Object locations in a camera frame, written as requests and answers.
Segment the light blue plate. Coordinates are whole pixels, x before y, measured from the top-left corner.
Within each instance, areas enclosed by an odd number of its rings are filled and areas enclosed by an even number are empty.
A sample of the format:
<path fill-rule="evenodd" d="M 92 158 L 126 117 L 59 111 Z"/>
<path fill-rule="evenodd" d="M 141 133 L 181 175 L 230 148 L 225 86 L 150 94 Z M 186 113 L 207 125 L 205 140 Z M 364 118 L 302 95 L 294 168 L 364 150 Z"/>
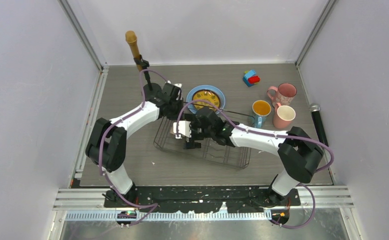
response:
<path fill-rule="evenodd" d="M 194 87 L 192 90 L 189 91 L 187 98 L 186 98 L 186 101 L 187 102 L 193 101 L 193 103 L 196 102 L 197 100 L 192 100 L 192 97 L 193 97 L 194 93 L 199 91 L 199 90 L 210 90 L 210 91 L 217 93 L 221 99 L 221 106 L 219 109 L 223 109 L 225 107 L 225 105 L 226 105 L 225 95 L 223 94 L 223 92 L 220 89 L 218 89 L 217 87 L 212 86 L 212 85 L 199 85 L 199 86 Z M 198 109 L 196 109 L 194 107 L 193 103 L 190 104 L 187 108 L 190 112 L 195 114 L 198 111 Z"/>

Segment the yellow plate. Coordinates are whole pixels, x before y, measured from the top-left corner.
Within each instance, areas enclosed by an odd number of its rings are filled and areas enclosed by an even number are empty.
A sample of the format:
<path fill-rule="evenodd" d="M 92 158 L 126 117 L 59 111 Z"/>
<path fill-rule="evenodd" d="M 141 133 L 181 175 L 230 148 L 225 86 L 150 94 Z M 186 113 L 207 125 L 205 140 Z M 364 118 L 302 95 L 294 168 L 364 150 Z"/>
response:
<path fill-rule="evenodd" d="M 207 89 L 202 89 L 195 92 L 192 100 L 196 100 L 193 103 L 193 106 L 197 110 L 206 106 L 208 106 L 210 109 L 214 109 L 212 105 L 216 106 L 217 108 L 221 107 L 221 99 L 219 95 L 216 92 Z"/>

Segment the blue glazed mug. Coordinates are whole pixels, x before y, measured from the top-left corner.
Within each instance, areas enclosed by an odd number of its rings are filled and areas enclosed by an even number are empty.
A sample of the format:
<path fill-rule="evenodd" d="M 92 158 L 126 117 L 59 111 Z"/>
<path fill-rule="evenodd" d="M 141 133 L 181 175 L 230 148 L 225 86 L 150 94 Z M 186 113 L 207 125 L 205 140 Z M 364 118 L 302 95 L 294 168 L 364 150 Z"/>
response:
<path fill-rule="evenodd" d="M 265 100 L 257 100 L 252 104 L 251 108 L 253 112 L 253 126 L 261 128 L 272 111 L 271 105 Z"/>

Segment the plain pink mug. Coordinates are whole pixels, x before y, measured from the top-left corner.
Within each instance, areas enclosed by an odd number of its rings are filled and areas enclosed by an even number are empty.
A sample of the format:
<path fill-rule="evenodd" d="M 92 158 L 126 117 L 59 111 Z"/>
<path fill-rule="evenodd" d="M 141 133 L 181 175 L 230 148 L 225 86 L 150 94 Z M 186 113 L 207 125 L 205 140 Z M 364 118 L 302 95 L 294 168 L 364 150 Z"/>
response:
<path fill-rule="evenodd" d="M 288 127 L 296 118 L 296 111 L 289 105 L 282 105 L 277 102 L 275 104 L 274 116 L 272 123 L 277 129 Z"/>

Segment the pink patterned mug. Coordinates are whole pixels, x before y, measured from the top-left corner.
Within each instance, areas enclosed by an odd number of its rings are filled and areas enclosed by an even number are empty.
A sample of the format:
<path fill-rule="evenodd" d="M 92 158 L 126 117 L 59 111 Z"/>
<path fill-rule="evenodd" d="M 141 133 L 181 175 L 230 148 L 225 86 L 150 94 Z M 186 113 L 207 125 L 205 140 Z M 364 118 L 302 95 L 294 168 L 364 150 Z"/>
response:
<path fill-rule="evenodd" d="M 278 87 L 270 86 L 266 91 L 273 107 L 277 103 L 283 106 L 289 106 L 297 93 L 297 88 L 290 83 L 281 83 Z"/>

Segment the beige floral bowl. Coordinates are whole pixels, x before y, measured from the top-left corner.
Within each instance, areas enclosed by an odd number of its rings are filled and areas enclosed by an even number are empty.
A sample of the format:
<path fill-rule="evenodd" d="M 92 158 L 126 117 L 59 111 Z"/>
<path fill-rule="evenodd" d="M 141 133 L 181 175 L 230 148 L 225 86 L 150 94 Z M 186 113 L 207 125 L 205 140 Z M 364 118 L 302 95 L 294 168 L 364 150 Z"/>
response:
<path fill-rule="evenodd" d="M 175 137 L 177 136 L 177 127 L 175 125 L 170 128 L 170 133 Z"/>

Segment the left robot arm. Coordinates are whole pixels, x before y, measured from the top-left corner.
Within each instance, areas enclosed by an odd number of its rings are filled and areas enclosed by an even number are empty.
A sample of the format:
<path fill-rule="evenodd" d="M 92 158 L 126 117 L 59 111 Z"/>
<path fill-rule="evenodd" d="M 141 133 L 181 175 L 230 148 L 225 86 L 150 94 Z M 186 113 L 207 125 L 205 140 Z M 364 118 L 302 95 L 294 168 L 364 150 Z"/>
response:
<path fill-rule="evenodd" d="M 142 87 L 142 102 L 129 112 L 110 120 L 95 121 L 85 154 L 98 166 L 124 207 L 135 205 L 136 185 L 129 177 L 124 160 L 127 140 L 135 132 L 163 117 L 174 120 L 183 107 L 182 85 L 166 82 Z"/>

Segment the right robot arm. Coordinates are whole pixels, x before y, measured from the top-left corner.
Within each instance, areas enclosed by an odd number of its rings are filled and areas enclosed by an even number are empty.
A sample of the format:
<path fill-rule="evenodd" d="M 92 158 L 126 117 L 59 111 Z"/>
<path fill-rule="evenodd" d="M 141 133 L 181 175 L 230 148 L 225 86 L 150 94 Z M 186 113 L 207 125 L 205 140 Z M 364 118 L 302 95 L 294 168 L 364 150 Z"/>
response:
<path fill-rule="evenodd" d="M 268 200 L 277 206 L 288 199 L 288 194 L 297 185 L 311 182 L 324 156 L 321 143 L 309 138 L 300 127 L 292 127 L 289 131 L 249 127 L 226 115 L 218 116 L 208 107 L 189 117 L 180 113 L 173 131 L 177 137 L 210 138 L 222 146 L 251 148 L 279 157 L 284 170 L 266 191 Z"/>

